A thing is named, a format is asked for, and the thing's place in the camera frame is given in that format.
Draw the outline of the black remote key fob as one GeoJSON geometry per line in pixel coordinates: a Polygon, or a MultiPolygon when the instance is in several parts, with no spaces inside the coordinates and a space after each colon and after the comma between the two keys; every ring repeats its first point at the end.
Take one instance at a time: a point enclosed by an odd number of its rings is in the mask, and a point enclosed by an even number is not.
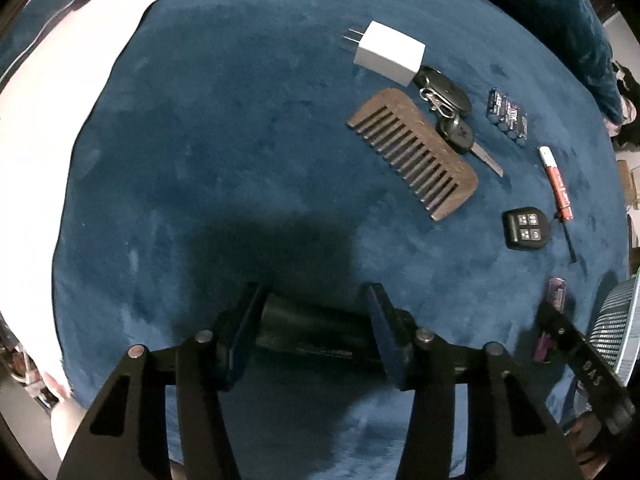
{"type": "Polygon", "coordinates": [[[541,250],[551,238],[550,222],[538,208],[522,207],[501,215],[506,247],[513,250],[541,250]]]}

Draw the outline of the black cylindrical tube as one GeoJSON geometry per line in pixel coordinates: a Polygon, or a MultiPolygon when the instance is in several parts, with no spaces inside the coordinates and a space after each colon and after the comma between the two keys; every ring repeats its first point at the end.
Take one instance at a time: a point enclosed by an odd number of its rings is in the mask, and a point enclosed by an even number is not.
{"type": "Polygon", "coordinates": [[[363,311],[271,294],[262,311],[256,346],[354,373],[385,374],[370,316],[363,311]]]}

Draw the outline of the pack of blue batteries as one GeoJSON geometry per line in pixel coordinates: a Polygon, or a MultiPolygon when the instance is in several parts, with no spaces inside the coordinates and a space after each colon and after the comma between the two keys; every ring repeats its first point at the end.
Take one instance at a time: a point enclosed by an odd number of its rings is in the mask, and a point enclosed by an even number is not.
{"type": "Polygon", "coordinates": [[[529,130],[528,116],[518,104],[498,88],[491,88],[488,92],[486,117],[515,144],[526,145],[529,130]]]}

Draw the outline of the red and white lighter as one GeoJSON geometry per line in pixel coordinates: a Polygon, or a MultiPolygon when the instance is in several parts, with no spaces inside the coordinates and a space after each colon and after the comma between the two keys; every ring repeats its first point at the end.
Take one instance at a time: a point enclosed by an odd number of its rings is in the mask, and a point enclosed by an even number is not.
{"type": "Polygon", "coordinates": [[[570,222],[574,219],[572,204],[570,203],[570,198],[568,197],[558,163],[555,160],[551,148],[547,145],[541,145],[537,148],[537,151],[552,188],[559,218],[564,223],[570,222]]]}

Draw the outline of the dark blue plush blanket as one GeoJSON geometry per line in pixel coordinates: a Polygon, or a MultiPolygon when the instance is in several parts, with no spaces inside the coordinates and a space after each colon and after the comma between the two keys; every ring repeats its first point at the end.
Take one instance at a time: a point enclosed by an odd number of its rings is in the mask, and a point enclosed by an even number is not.
{"type": "Polygon", "coordinates": [[[542,42],[592,94],[613,125],[624,121],[613,50],[589,0],[488,0],[542,42]]]}

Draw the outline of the black car key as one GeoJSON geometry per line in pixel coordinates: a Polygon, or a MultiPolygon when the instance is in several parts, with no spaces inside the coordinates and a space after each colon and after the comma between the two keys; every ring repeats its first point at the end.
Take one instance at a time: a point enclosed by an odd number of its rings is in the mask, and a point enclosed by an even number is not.
{"type": "Polygon", "coordinates": [[[504,177],[504,171],[501,166],[475,141],[471,127],[459,115],[452,117],[440,116],[437,122],[437,131],[455,151],[460,154],[473,154],[495,174],[498,174],[500,178],[504,177]]]}

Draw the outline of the blue plush table cover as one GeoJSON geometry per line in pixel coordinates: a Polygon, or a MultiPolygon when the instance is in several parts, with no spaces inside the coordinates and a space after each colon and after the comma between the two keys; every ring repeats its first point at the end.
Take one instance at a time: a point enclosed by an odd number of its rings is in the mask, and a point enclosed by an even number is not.
{"type": "Polygon", "coordinates": [[[565,278],[580,330],[627,269],[626,211],[591,93],[486,0],[163,0],[122,52],[77,140],[54,258],[56,327],[89,405],[133,344],[211,326],[252,281],[347,309],[365,282],[442,338],[495,340],[561,422],[573,379],[536,365],[534,318],[565,278]],[[352,62],[346,29],[378,21],[424,42],[465,88],[471,127],[504,177],[434,221],[347,119],[388,82],[352,62]],[[519,146],[486,117],[498,88],[528,116],[519,146]],[[537,148],[558,163],[562,222],[537,148]],[[550,222],[541,250],[506,247],[503,211],[550,222]]]}

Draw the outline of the light blue mesh basket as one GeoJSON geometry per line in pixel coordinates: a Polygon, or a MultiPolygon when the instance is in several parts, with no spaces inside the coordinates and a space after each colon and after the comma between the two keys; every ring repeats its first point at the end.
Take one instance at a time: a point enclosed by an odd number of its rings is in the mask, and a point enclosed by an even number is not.
{"type": "Polygon", "coordinates": [[[639,359],[639,274],[616,285],[605,297],[589,342],[620,382],[631,380],[639,359]]]}

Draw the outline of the black oval key fob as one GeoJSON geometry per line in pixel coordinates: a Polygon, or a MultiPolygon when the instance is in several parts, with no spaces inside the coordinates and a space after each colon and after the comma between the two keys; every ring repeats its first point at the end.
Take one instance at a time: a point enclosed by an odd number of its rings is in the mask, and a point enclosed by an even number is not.
{"type": "Polygon", "coordinates": [[[466,92],[439,70],[422,65],[412,82],[418,88],[420,98],[430,103],[432,110],[443,118],[465,118],[472,113],[466,92]]]}

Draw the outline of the brown wooden comb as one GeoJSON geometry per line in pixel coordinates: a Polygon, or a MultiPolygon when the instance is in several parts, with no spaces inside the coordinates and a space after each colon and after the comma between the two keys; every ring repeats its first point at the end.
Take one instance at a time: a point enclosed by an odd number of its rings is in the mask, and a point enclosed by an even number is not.
{"type": "Polygon", "coordinates": [[[382,156],[434,221],[458,210],[478,187],[471,165],[447,144],[405,92],[376,92],[347,121],[382,156]]]}

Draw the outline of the white wall charger plug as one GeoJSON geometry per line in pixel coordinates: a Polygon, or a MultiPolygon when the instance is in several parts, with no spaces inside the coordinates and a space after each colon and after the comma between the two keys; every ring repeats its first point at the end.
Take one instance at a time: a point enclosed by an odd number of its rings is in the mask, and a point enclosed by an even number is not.
{"type": "Polygon", "coordinates": [[[364,32],[350,28],[343,38],[356,46],[355,65],[401,87],[408,87],[422,66],[426,45],[377,21],[364,32]]]}

